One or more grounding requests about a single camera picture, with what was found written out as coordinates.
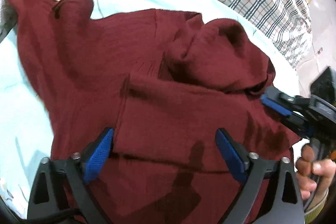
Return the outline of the person's right hand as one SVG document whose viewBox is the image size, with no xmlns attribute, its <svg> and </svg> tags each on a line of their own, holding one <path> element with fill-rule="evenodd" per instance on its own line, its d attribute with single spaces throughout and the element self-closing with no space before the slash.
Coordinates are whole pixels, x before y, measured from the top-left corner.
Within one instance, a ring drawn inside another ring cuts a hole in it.
<svg viewBox="0 0 336 224">
<path fill-rule="evenodd" d="M 314 151 L 310 145 L 302 147 L 301 157 L 297 160 L 296 177 L 303 200 L 307 200 L 314 192 L 311 203 L 319 203 L 325 196 L 335 176 L 335 162 L 331 159 L 314 161 Z"/>
</svg>

